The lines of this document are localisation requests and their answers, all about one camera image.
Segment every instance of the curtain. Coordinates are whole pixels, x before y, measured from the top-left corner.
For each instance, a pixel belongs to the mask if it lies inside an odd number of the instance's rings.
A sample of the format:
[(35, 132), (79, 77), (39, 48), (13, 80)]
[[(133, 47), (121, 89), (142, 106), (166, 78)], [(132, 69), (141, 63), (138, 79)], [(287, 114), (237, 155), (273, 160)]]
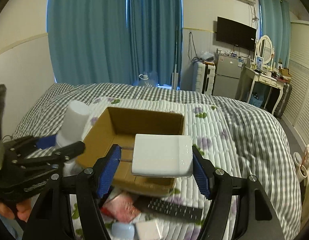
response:
[(133, 83), (126, 0), (48, 0), (47, 31), (57, 82)]
[(132, 71), (156, 71), (159, 84), (171, 84), (177, 64), (181, 70), (181, 0), (128, 0)]
[(279, 59), (288, 67), (290, 51), (290, 12), (285, 0), (259, 0), (261, 6), (261, 33), (267, 35), (275, 47), (274, 62), (278, 66)]

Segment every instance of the oval mirror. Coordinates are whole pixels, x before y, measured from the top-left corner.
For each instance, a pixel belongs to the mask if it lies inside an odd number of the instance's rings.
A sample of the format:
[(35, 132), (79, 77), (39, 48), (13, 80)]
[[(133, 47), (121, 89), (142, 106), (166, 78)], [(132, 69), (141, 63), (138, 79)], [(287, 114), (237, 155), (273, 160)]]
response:
[(271, 55), (274, 53), (271, 39), (264, 35), (257, 44), (257, 55), (263, 58), (263, 63), (268, 64), (271, 61)]

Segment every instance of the screw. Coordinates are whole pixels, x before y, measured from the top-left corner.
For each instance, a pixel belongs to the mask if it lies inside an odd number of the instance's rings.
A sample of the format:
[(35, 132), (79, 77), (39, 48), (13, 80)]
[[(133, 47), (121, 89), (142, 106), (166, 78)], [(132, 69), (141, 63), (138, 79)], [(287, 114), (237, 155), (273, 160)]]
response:
[(51, 176), (51, 179), (53, 179), (53, 180), (57, 180), (57, 179), (59, 179), (59, 174), (53, 174), (52, 176)]
[(92, 168), (86, 168), (86, 169), (84, 170), (84, 173), (85, 173), (85, 174), (91, 174), (91, 173), (93, 173), (93, 169), (92, 169)]
[(249, 179), (253, 182), (257, 181), (257, 177), (255, 175), (250, 175)]
[(222, 170), (222, 169), (216, 169), (216, 174), (223, 175), (223, 174), (225, 174), (225, 171)]

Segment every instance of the white wardrobe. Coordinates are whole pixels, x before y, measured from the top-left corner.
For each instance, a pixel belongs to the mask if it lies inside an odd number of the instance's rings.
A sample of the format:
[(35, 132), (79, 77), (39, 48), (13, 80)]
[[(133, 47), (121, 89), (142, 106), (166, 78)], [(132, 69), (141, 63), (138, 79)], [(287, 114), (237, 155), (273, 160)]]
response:
[(293, 90), (284, 116), (309, 144), (309, 22), (291, 22), (289, 70)]

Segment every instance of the mini fridge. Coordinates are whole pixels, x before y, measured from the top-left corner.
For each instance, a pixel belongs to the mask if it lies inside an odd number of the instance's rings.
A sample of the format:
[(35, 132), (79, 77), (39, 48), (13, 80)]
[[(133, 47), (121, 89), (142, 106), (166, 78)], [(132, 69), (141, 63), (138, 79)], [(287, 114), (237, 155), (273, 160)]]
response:
[(216, 67), (213, 96), (234, 99), (236, 96), (242, 67), (239, 59), (219, 55)]

